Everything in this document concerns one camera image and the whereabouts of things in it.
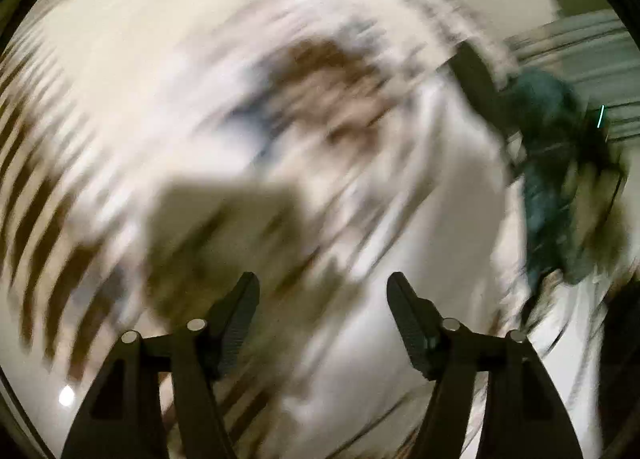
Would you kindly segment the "white knitted garment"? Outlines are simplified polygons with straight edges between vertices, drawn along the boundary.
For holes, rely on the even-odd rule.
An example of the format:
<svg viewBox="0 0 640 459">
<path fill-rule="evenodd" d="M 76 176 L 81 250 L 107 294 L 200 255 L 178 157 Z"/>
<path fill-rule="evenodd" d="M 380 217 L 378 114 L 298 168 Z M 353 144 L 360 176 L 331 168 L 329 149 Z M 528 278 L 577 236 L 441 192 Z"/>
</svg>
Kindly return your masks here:
<svg viewBox="0 0 640 459">
<path fill-rule="evenodd" d="M 402 344 L 387 304 L 390 274 L 485 332 L 518 273 L 520 213 L 498 138 L 451 73 L 420 86 L 416 121 L 416 148 L 386 180 L 390 207 L 348 273 L 359 295 L 336 305 L 335 323 L 297 361 L 273 456 L 391 458 L 412 441 L 434 385 Z"/>
</svg>

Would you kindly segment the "dark green fleece garment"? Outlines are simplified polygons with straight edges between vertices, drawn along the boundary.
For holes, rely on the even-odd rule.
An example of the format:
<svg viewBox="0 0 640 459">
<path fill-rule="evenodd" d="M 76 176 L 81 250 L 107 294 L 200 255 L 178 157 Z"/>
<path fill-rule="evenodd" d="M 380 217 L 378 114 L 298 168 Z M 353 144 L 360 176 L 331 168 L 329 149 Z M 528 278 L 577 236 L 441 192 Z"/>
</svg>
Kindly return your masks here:
<svg viewBox="0 0 640 459">
<path fill-rule="evenodd" d="M 588 111 L 570 84 L 526 68 L 503 89 L 525 151 L 526 278 L 531 288 L 559 271 L 576 285 L 606 264 L 608 242 L 624 234 L 615 205 L 627 169 L 608 141 L 606 119 Z"/>
</svg>

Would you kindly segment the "floral fleece blanket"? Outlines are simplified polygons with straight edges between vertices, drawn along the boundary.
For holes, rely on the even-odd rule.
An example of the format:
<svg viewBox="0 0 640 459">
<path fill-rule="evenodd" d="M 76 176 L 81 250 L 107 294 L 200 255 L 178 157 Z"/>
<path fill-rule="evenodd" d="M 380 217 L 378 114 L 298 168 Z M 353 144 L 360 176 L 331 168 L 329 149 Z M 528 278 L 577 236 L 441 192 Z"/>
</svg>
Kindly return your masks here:
<svg viewBox="0 0 640 459">
<path fill-rule="evenodd" d="M 498 86 L 518 70 L 464 0 L 36 0 L 1 52 L 1 367 L 49 453 L 122 332 L 253 271 L 216 394 L 239 456 L 279 458 L 297 361 L 356 301 L 419 88 L 461 43 Z"/>
</svg>

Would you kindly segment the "grey-green curtain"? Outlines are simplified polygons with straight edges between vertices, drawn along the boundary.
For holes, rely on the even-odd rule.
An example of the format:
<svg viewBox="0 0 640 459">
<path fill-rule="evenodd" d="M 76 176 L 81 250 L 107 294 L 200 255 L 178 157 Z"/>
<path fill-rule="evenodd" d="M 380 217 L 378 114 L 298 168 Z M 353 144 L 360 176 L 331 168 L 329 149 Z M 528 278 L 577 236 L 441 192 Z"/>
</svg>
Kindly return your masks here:
<svg viewBox="0 0 640 459">
<path fill-rule="evenodd" d="M 552 72 L 610 124 L 611 138 L 639 144 L 639 49 L 612 10 L 563 18 L 506 40 L 523 66 Z"/>
</svg>

